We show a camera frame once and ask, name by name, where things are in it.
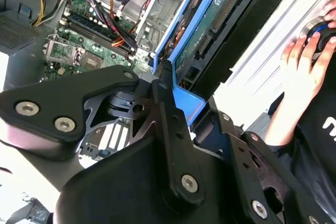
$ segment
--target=motherboard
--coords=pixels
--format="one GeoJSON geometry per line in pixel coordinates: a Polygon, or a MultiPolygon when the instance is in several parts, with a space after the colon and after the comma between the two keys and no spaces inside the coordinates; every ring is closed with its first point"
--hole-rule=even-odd
{"type": "MultiPolygon", "coordinates": [[[[135,25],[122,18],[118,24],[127,30],[135,25]]],[[[68,0],[55,33],[47,37],[44,45],[47,61],[40,81],[114,65],[123,65],[136,74],[151,73],[152,59],[133,55],[124,44],[114,47],[112,41],[118,37],[97,20],[96,13],[85,0],[68,0]]]]}

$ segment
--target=screw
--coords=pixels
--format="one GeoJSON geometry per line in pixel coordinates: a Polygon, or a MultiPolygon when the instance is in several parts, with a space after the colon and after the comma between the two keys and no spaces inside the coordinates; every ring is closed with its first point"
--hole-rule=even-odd
{"type": "Polygon", "coordinates": [[[267,218],[267,211],[266,208],[257,200],[252,201],[252,207],[254,212],[261,218],[261,219],[266,219],[267,218]]]}
{"type": "Polygon", "coordinates": [[[133,79],[133,75],[131,73],[125,72],[124,75],[130,79],[133,79]]]}
{"type": "Polygon", "coordinates": [[[21,115],[31,116],[36,115],[40,108],[33,102],[20,102],[15,106],[15,110],[21,115]]]}
{"type": "Polygon", "coordinates": [[[308,216],[308,219],[310,221],[311,224],[319,224],[319,222],[317,221],[317,219],[314,216],[308,216]]]}
{"type": "Polygon", "coordinates": [[[252,139],[253,139],[254,141],[258,141],[258,140],[259,140],[259,138],[258,138],[257,135],[255,135],[255,134],[251,134],[251,137],[252,137],[252,139]]]}
{"type": "Polygon", "coordinates": [[[71,131],[73,131],[75,129],[76,124],[70,118],[58,118],[55,121],[55,127],[59,131],[71,132],[71,131]]]}
{"type": "Polygon", "coordinates": [[[164,88],[164,89],[167,89],[167,85],[164,83],[164,82],[160,82],[159,83],[160,87],[164,88]]]}
{"type": "Polygon", "coordinates": [[[198,184],[197,184],[197,181],[194,179],[194,177],[190,176],[189,174],[185,174],[182,176],[181,182],[182,182],[183,187],[189,193],[197,192],[198,184]]]}
{"type": "Polygon", "coordinates": [[[226,121],[230,121],[230,117],[229,117],[227,114],[224,114],[224,113],[223,113],[223,117],[224,117],[224,119],[225,119],[226,121]]]}

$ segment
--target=black metal bracket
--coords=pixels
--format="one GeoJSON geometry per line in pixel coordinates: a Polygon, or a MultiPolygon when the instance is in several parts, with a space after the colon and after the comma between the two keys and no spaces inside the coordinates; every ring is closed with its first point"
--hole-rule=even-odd
{"type": "Polygon", "coordinates": [[[148,136],[157,141],[157,165],[165,202],[176,212],[186,212],[205,200],[200,168],[183,111],[175,106],[172,89],[160,80],[152,82],[154,105],[144,121],[131,124],[131,143],[148,136]],[[193,183],[188,190],[183,177],[193,183]]]}
{"type": "Polygon", "coordinates": [[[0,139],[6,144],[50,159],[67,159],[76,153],[86,133],[116,118],[106,111],[101,116],[102,101],[120,91],[132,91],[138,76],[123,66],[113,66],[59,80],[42,82],[0,94],[0,139]],[[36,105],[20,108],[21,102],[36,105]],[[36,114],[22,115],[22,110],[36,114]],[[72,131],[56,128],[59,118],[71,119],[72,131]]]}
{"type": "Polygon", "coordinates": [[[282,210],[287,224],[311,223],[311,218],[319,223],[332,223],[329,216],[309,196],[309,192],[304,191],[294,175],[281,165],[263,140],[253,132],[244,132],[239,136],[235,134],[230,117],[218,112],[211,100],[192,129],[196,135],[198,132],[206,132],[199,134],[201,138],[196,137],[198,146],[222,153],[224,160],[230,162],[240,197],[237,204],[241,204],[245,217],[259,223],[260,219],[255,219],[251,211],[251,202],[257,199],[269,213],[266,220],[271,220],[270,223],[280,223],[275,214],[282,210]],[[272,202],[268,195],[269,188],[279,194],[282,199],[281,206],[272,202]]]}
{"type": "Polygon", "coordinates": [[[245,132],[243,139],[262,166],[257,169],[263,189],[273,187],[283,198],[284,213],[288,224],[291,223],[332,223],[330,217],[309,196],[294,175],[277,160],[265,142],[253,132],[245,132]]]}

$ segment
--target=black plastic part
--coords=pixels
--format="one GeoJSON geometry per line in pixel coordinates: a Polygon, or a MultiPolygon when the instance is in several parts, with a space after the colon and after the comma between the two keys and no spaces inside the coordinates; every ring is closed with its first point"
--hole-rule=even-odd
{"type": "Polygon", "coordinates": [[[235,26],[225,36],[219,36],[208,51],[211,60],[198,77],[193,93],[209,99],[219,84],[232,74],[230,68],[258,34],[281,0],[252,0],[235,26]]]}
{"type": "Polygon", "coordinates": [[[193,160],[202,170],[206,200],[186,214],[168,205],[157,159],[161,146],[155,137],[146,137],[77,174],[60,195],[54,223],[234,223],[232,205],[225,200],[233,194],[227,186],[230,173],[220,158],[198,149],[193,160]]]}
{"type": "Polygon", "coordinates": [[[288,224],[311,223],[308,217],[314,216],[318,223],[333,223],[294,175],[280,165],[277,157],[265,142],[256,133],[253,134],[258,137],[258,140],[253,140],[251,133],[253,132],[245,132],[241,139],[247,143],[249,149],[262,164],[260,168],[257,168],[257,172],[263,189],[273,187],[282,197],[286,222],[288,224]]]}
{"type": "Polygon", "coordinates": [[[328,43],[328,41],[331,39],[331,37],[336,36],[336,28],[329,28],[328,24],[330,21],[324,21],[321,23],[318,23],[315,25],[308,33],[307,33],[307,41],[306,44],[308,44],[308,39],[316,32],[318,31],[321,35],[319,43],[317,45],[316,51],[317,53],[322,52],[328,43]]]}
{"type": "Polygon", "coordinates": [[[223,8],[214,17],[215,21],[208,28],[208,32],[200,42],[200,46],[195,48],[192,57],[183,60],[182,70],[178,70],[176,74],[177,83],[181,81],[189,83],[187,85],[188,90],[192,89],[217,49],[230,36],[231,30],[235,28],[236,22],[251,2],[251,0],[224,1],[223,8]]]}
{"type": "Polygon", "coordinates": [[[112,66],[5,91],[0,94],[0,139],[50,159],[70,158],[86,133],[115,119],[106,111],[103,116],[98,113],[102,101],[116,92],[134,90],[138,83],[138,76],[126,67],[112,66]],[[126,72],[133,78],[125,76],[126,72]],[[15,106],[22,101],[37,104],[39,112],[18,114],[15,106]],[[60,117],[71,118],[75,129],[57,130],[54,123],[60,117]]]}

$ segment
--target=metal panel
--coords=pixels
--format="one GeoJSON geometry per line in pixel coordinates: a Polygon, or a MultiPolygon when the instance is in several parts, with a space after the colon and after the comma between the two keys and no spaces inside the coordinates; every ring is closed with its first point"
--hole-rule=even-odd
{"type": "Polygon", "coordinates": [[[218,109],[249,127],[282,93],[279,61],[285,46],[330,0],[283,0],[215,92],[218,109]]]}
{"type": "Polygon", "coordinates": [[[156,50],[183,1],[152,0],[136,31],[136,41],[147,54],[156,50]]]}
{"type": "Polygon", "coordinates": [[[29,22],[14,11],[0,13],[0,90],[38,82],[43,71],[42,48],[50,30],[32,27],[29,22]]]}

